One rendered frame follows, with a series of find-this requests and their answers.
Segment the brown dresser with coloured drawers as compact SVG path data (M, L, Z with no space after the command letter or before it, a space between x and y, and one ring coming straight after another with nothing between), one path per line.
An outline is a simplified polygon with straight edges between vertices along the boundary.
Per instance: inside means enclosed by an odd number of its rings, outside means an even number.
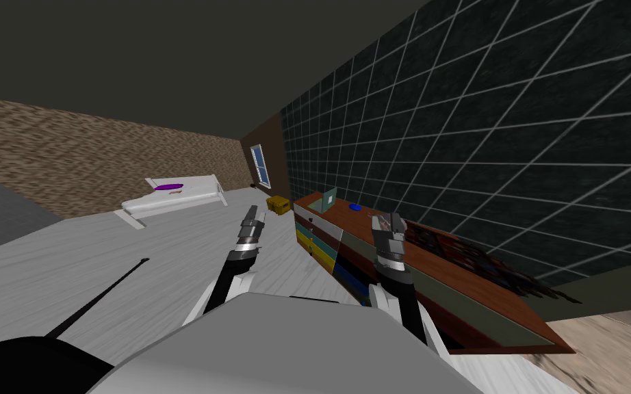
M385 277L372 234L378 213L355 211L332 193L294 202L298 243L358 302L373 306ZM523 301L568 300L454 235L405 222L397 245L417 300L453 354L572 354L572 347Z

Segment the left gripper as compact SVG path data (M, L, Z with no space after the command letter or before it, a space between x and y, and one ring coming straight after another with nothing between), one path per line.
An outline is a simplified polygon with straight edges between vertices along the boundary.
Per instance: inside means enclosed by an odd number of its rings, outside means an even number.
M255 249L259 243L262 229L264 228L265 213L257 214L257 205L251 205L244 221L236 243L237 249Z

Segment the white framed window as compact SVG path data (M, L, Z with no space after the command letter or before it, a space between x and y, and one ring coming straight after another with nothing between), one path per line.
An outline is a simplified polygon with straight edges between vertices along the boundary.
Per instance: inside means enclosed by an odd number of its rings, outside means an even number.
M270 189L270 179L268 171L266 169L266 163L263 157L263 152L260 144L251 146L250 151L253 156L253 161L256 167L259 184L267 189Z

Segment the white bed with purple pillow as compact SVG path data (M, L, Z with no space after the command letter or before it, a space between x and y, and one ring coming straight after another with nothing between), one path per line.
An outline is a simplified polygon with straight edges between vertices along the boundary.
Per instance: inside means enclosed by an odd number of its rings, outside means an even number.
M153 179L145 181L153 192L141 198L122 202L122 207L114 213L136 229L145 228L142 218L160 215L180 209L187 209L210 202L220 201L227 205L224 190L215 174L177 178Z

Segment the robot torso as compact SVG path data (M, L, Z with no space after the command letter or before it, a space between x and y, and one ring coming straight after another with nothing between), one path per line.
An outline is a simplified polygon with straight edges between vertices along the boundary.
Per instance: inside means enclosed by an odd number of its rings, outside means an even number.
M88 394L482 394L385 311L244 293Z

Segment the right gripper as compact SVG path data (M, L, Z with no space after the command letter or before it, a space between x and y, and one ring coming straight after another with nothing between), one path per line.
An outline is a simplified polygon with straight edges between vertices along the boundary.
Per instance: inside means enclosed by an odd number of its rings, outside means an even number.
M376 248L377 261L381 265L404 265L404 234L406 222L398 213L372 216L372 234Z

